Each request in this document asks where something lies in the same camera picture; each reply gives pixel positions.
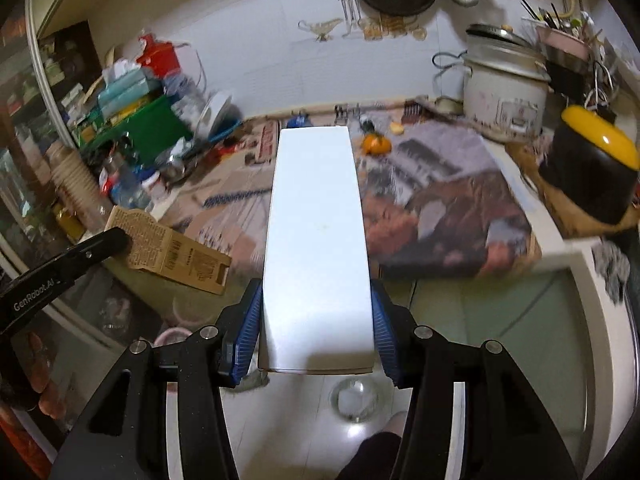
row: dark pants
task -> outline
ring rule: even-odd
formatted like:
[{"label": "dark pants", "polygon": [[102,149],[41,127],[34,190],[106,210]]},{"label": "dark pants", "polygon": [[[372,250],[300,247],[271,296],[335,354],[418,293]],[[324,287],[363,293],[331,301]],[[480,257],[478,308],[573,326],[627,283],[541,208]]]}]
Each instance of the dark pants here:
[{"label": "dark pants", "polygon": [[400,437],[383,431],[365,440],[336,480],[389,480],[396,462]]}]

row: black container with yellow lid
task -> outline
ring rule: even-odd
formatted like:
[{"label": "black container with yellow lid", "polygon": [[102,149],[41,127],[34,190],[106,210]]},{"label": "black container with yellow lid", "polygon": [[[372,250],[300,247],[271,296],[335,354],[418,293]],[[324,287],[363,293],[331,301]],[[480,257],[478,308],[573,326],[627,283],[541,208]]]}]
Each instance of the black container with yellow lid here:
[{"label": "black container with yellow lid", "polygon": [[631,204],[640,170],[633,142],[594,112],[570,106],[562,112],[540,175],[584,212],[617,224]]}]

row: silver screw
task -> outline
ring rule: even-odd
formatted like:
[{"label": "silver screw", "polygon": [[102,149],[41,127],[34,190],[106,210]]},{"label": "silver screw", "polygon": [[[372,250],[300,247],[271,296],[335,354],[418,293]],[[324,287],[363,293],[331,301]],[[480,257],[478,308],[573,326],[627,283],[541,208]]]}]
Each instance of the silver screw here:
[{"label": "silver screw", "polygon": [[414,334],[417,335],[420,339],[429,339],[433,336],[433,330],[428,326],[420,325],[415,327]]},{"label": "silver screw", "polygon": [[490,341],[487,341],[484,347],[492,354],[499,354],[500,352],[502,352],[502,345],[492,339]]},{"label": "silver screw", "polygon": [[142,341],[142,339],[138,339],[129,345],[129,350],[132,354],[139,354],[144,351],[146,348],[146,341]]},{"label": "silver screw", "polygon": [[200,337],[203,339],[211,339],[218,335],[218,329],[214,326],[206,326],[200,330]]}]

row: red plastic container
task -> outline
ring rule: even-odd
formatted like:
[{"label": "red plastic container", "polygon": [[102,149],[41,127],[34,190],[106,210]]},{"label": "red plastic container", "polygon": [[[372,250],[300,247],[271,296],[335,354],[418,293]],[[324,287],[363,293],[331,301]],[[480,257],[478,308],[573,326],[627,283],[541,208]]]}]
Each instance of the red plastic container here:
[{"label": "red plastic container", "polygon": [[154,34],[145,34],[139,39],[143,51],[136,61],[140,65],[148,66],[160,79],[180,72],[180,62],[175,55],[174,44],[171,41],[156,41]]}]

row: green container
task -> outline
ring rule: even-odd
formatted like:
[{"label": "green container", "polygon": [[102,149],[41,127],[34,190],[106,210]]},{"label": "green container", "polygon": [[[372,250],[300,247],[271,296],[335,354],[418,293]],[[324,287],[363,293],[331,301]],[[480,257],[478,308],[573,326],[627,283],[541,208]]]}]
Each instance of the green container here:
[{"label": "green container", "polygon": [[193,134],[175,116],[165,95],[149,103],[113,128],[103,131],[82,152],[96,150],[105,142],[119,140],[119,150],[130,157],[138,154],[138,163],[150,166],[156,156],[173,146],[179,139],[191,139]]}]

